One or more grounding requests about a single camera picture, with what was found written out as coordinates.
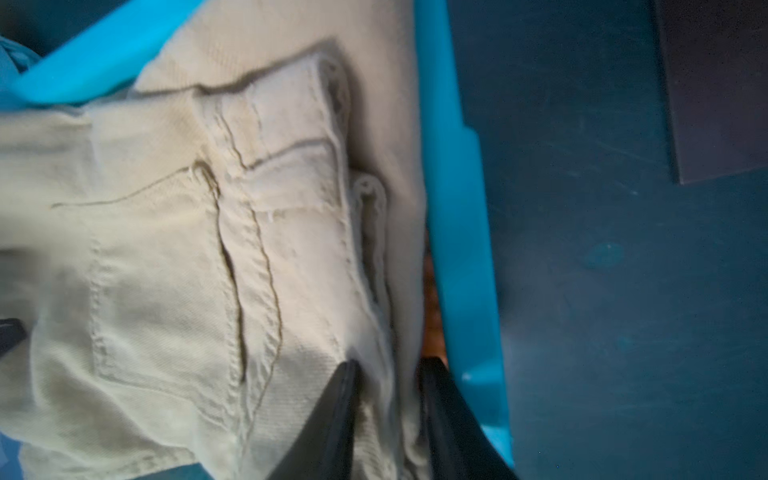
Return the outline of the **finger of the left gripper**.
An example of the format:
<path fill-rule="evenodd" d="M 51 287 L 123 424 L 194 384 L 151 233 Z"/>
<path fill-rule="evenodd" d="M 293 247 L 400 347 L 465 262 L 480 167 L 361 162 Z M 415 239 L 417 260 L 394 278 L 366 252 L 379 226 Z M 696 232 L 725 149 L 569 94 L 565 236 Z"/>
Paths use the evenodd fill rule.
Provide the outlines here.
<path fill-rule="evenodd" d="M 0 320 L 0 356 L 3 357 L 27 339 L 27 331 L 18 318 Z"/>

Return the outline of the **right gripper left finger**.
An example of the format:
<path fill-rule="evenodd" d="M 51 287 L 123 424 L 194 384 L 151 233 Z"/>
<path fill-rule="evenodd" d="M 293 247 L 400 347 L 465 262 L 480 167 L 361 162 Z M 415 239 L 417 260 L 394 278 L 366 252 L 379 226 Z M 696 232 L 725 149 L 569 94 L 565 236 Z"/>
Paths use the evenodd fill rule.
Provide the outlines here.
<path fill-rule="evenodd" d="M 360 383 L 358 362 L 337 366 L 298 437 L 271 472 L 272 479 L 351 478 Z"/>

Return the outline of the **teal pants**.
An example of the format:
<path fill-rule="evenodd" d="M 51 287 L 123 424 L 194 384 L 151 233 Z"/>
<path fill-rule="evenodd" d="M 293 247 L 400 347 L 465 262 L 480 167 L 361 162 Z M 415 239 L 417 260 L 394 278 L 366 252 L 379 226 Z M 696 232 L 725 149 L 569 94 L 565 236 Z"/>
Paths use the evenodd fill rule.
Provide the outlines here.
<path fill-rule="evenodd" d="M 30 48 L 8 38 L 1 37 L 1 111 L 15 111 L 24 102 L 11 92 L 12 84 L 41 57 Z"/>

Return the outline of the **khaki pants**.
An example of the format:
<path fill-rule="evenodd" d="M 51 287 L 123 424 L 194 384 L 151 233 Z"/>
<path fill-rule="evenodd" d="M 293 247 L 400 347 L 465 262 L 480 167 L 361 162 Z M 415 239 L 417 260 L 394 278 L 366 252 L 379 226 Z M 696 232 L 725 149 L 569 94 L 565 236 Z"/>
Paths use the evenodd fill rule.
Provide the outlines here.
<path fill-rule="evenodd" d="M 126 91 L 1 118 L 1 431 L 28 479 L 265 479 L 362 370 L 355 479 L 427 479 L 409 1 L 209 1 Z"/>

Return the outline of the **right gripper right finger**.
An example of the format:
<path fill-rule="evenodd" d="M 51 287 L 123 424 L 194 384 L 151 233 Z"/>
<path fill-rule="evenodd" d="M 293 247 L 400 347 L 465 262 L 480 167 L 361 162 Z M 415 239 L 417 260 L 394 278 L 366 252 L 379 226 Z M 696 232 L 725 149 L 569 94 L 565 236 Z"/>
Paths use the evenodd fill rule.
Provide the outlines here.
<path fill-rule="evenodd" d="M 486 438 L 439 358 L 421 360 L 420 381 L 432 477 L 517 480 Z"/>

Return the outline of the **orange pants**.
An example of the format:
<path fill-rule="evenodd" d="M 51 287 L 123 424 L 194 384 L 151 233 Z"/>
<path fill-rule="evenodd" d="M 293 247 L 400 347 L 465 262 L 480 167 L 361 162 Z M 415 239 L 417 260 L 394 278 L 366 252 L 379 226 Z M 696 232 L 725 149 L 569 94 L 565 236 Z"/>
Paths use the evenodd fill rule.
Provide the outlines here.
<path fill-rule="evenodd" d="M 423 290 L 424 334 L 421 355 L 424 358 L 439 358 L 445 366 L 448 366 L 434 263 L 429 251 L 426 252 L 424 258 Z"/>

